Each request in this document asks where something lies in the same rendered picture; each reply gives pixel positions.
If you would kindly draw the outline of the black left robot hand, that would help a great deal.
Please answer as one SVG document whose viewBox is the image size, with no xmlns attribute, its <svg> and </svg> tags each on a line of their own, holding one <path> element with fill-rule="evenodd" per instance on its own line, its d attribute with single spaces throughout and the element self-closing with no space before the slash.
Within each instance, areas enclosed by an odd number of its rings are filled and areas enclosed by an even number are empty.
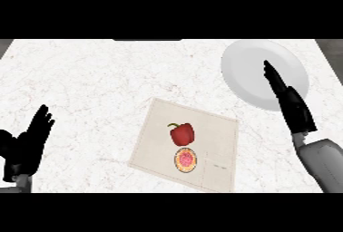
<svg viewBox="0 0 343 232">
<path fill-rule="evenodd" d="M 49 107 L 43 104 L 35 112 L 26 131 L 13 137 L 0 130 L 0 157 L 4 158 L 4 182 L 15 182 L 23 174 L 31 177 L 40 166 L 44 144 L 50 135 L 55 120 L 50 118 Z"/>
</svg>

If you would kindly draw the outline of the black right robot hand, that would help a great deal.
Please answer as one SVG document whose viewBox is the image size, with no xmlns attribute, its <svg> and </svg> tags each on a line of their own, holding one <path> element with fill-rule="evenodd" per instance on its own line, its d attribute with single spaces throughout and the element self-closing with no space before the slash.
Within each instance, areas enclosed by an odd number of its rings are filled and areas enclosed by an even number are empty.
<svg viewBox="0 0 343 232">
<path fill-rule="evenodd" d="M 281 79 L 279 73 L 269 61 L 264 61 L 264 78 L 278 98 L 282 117 L 291 134 L 316 131 L 316 125 L 306 102 L 294 89 Z"/>
</svg>

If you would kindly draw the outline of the white round plate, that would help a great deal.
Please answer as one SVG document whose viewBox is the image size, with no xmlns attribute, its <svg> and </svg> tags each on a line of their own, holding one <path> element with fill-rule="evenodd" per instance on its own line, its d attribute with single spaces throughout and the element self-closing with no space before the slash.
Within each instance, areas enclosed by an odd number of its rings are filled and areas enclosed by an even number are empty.
<svg viewBox="0 0 343 232">
<path fill-rule="evenodd" d="M 307 96 L 304 65 L 291 51 L 269 40 L 238 40 L 222 54 L 222 77 L 238 98 L 257 108 L 279 111 L 279 102 L 264 78 L 264 61 L 301 97 Z"/>
</svg>

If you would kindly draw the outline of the beige cloth placemat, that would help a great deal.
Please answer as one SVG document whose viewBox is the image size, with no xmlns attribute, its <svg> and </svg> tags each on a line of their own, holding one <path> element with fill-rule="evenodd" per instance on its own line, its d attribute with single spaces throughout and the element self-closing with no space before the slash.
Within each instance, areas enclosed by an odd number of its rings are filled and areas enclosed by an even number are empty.
<svg viewBox="0 0 343 232">
<path fill-rule="evenodd" d="M 170 123 L 189 123 L 193 142 L 177 146 Z M 235 189 L 238 121 L 170 101 L 155 99 L 139 133 L 128 166 L 205 192 Z M 196 166 L 182 173 L 174 155 L 182 148 L 195 152 Z"/>
</svg>

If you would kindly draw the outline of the red bell pepper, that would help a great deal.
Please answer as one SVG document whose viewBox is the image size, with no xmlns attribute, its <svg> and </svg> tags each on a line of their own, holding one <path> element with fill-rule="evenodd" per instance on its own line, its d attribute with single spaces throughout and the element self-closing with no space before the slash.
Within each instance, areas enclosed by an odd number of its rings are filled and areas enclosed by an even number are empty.
<svg viewBox="0 0 343 232">
<path fill-rule="evenodd" d="M 170 123 L 174 129 L 170 131 L 170 136 L 177 146 L 186 146 L 193 142 L 193 127 L 189 123 Z"/>
</svg>

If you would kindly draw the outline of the can with pink disc end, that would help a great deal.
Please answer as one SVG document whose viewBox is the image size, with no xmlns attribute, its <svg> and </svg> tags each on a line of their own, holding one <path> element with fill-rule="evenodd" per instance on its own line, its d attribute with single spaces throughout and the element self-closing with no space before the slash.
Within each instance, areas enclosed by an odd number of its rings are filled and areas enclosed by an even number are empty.
<svg viewBox="0 0 343 232">
<path fill-rule="evenodd" d="M 182 173 L 189 173 L 196 166 L 195 152 L 189 148 L 179 149 L 174 155 L 176 168 Z"/>
</svg>

